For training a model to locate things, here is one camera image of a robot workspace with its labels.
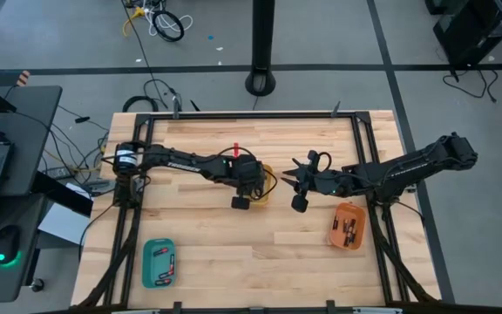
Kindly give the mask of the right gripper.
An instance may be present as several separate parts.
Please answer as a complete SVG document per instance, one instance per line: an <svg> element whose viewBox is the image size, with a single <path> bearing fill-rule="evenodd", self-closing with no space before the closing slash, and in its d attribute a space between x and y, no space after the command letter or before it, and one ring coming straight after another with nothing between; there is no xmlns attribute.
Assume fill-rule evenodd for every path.
<svg viewBox="0 0 502 314"><path fill-rule="evenodd" d="M337 174L332 173L330 169L320 171L318 169L320 159L327 156L329 159L328 167L331 166L332 157L326 152L318 153L315 150L308 152L307 158L309 163L303 165L297 159L292 158L296 164L295 171L302 172L301 174L301 187L298 181L282 178L282 181L288 183L295 192L301 191L301 196L305 197L308 192L313 191L323 195L343 196L343 188L340 185Z"/></svg>

